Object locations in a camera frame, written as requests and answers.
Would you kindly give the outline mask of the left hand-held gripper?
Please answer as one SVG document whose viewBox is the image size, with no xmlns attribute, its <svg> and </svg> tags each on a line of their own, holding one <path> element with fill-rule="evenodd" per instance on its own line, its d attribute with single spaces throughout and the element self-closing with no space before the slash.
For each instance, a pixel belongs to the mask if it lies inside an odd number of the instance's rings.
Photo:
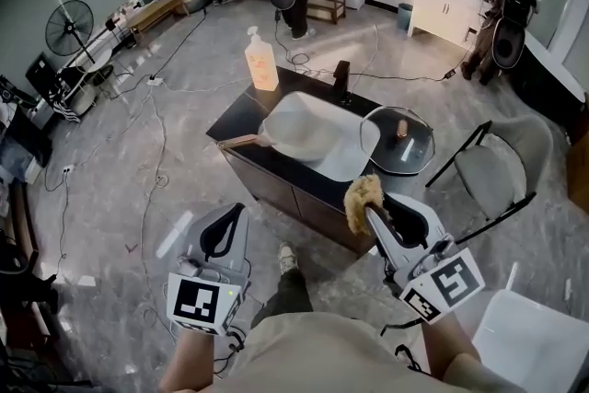
<svg viewBox="0 0 589 393">
<path fill-rule="evenodd" d="M 226 336 L 250 286 L 246 258 L 248 212 L 243 203 L 201 218 L 186 212 L 166 236 L 173 259 L 166 314 L 184 329 Z"/>
</svg>

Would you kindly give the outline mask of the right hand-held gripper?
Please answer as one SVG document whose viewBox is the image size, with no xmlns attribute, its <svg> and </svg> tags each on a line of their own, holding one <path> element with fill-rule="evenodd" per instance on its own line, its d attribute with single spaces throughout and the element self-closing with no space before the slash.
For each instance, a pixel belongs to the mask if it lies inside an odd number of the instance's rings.
<svg viewBox="0 0 589 393">
<path fill-rule="evenodd" d="M 365 206 L 365 222 L 385 261 L 385 284 L 423 322 L 435 323 L 485 287 L 470 250 L 426 204 L 386 193 L 382 207 Z"/>
</svg>

